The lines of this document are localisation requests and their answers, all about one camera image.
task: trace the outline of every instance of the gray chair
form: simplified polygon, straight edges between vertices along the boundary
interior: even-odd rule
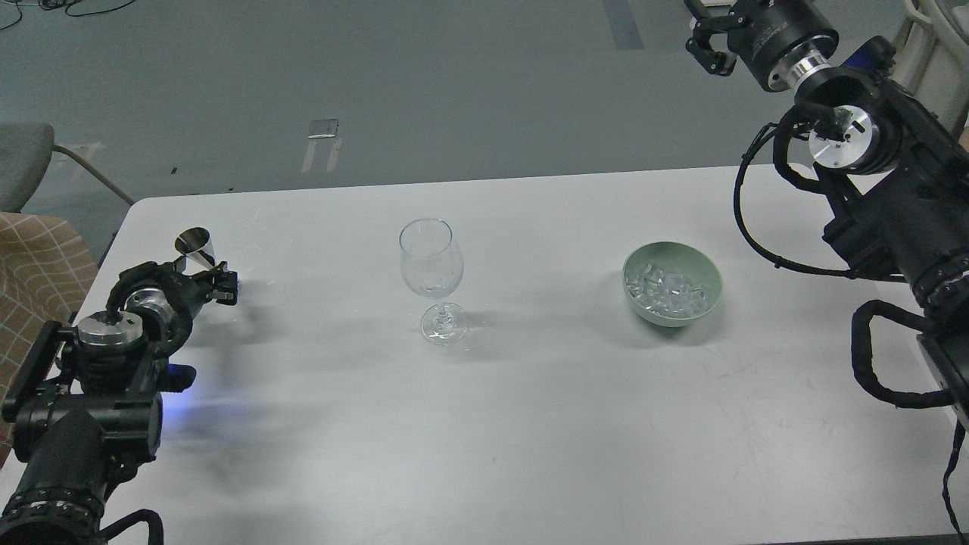
[[[0,123],[0,211],[19,212],[44,179],[54,151],[78,162],[128,206],[127,193],[98,172],[83,157],[54,143],[54,130],[46,123]]]
[[[902,0],[891,78],[908,88],[953,135],[969,109],[969,0]]]

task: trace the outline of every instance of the glass stem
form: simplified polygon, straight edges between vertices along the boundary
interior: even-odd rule
[[[444,309],[443,305],[437,309],[437,317],[434,318],[435,329],[438,333],[445,332],[454,326],[454,317]]]

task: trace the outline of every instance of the white table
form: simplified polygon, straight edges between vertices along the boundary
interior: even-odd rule
[[[204,226],[241,279],[207,305],[174,363],[162,446],[105,524],[157,510],[167,542],[743,544],[950,532],[948,409],[899,410],[854,381],[849,323],[905,286],[775,270],[731,212],[735,169],[553,176],[147,199],[90,296],[175,256]],[[839,267],[823,199],[752,169],[750,228],[787,257]],[[468,337],[432,345],[429,301],[397,234],[440,216],[466,263],[449,297]],[[683,330],[643,322],[620,268],[638,246],[690,243],[725,297]],[[910,332],[876,321],[876,370],[927,390]],[[21,473],[0,471],[9,495]],[[956,508],[969,472],[953,478]],[[142,544],[143,527],[112,545]]]

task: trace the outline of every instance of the checkered fabric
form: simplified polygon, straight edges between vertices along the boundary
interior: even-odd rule
[[[77,231],[56,217],[0,212],[0,397],[47,320],[80,308],[98,268]],[[0,422],[0,465],[11,449]]]

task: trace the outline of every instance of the gray floor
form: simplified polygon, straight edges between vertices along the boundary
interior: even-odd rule
[[[812,541],[810,543],[783,543],[770,545],[960,545],[956,535],[927,535],[897,539],[859,539],[851,541]]]
[[[623,21],[607,12],[624,3],[25,7],[0,32],[0,120],[50,122],[136,199],[736,164],[791,94],[764,93],[743,68],[708,76],[683,48],[679,0],[629,0],[641,48],[620,50]],[[889,0],[817,4],[843,35],[835,61],[902,17]],[[0,4],[0,26],[15,15]],[[308,162],[309,121],[330,117],[339,153],[319,142]],[[65,217],[100,254],[125,207],[55,161],[25,211]]]

